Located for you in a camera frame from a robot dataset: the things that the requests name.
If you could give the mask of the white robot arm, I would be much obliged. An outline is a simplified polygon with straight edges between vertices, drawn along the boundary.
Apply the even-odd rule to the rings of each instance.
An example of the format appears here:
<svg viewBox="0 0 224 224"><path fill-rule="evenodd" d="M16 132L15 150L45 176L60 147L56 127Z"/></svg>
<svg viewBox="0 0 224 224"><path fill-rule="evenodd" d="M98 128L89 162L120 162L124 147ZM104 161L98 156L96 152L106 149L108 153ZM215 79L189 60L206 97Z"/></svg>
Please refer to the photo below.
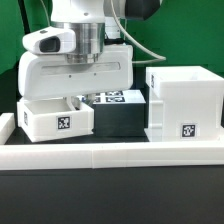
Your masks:
<svg viewBox="0 0 224 224"><path fill-rule="evenodd" d="M146 20L163 0L52 0L51 25L22 43L18 89L27 100L125 90L133 47L105 43L109 20Z"/></svg>

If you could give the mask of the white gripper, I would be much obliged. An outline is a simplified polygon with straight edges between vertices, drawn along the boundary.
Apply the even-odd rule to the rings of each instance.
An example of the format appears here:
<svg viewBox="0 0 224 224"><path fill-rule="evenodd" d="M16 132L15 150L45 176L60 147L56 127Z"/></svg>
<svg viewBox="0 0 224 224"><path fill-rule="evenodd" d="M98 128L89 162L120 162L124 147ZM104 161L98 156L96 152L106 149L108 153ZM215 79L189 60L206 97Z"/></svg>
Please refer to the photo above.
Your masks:
<svg viewBox="0 0 224 224"><path fill-rule="evenodd" d="M133 48L109 45L94 63L69 63L65 55L25 52L19 63L18 89L26 100L129 89L133 84Z"/></svg>

